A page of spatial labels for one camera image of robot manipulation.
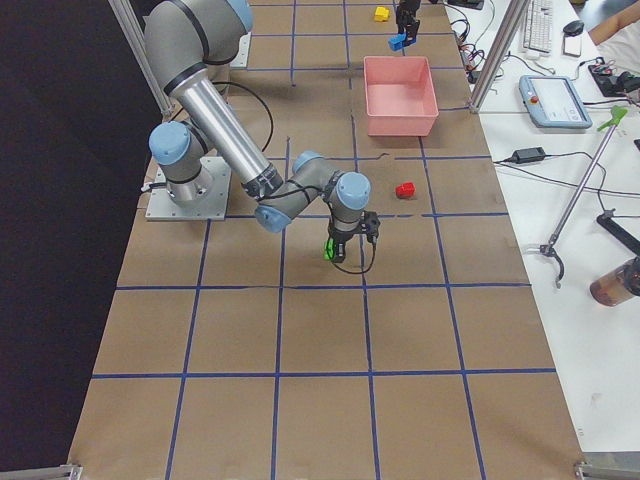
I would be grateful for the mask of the person forearm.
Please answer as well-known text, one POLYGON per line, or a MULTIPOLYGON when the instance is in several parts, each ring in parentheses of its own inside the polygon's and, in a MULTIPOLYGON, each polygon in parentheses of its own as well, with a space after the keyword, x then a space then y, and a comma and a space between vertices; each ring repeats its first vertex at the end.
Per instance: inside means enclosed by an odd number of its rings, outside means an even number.
POLYGON ((638 20, 639 4, 636 3, 602 21, 589 31, 589 36, 595 45, 600 45, 621 29, 638 20))

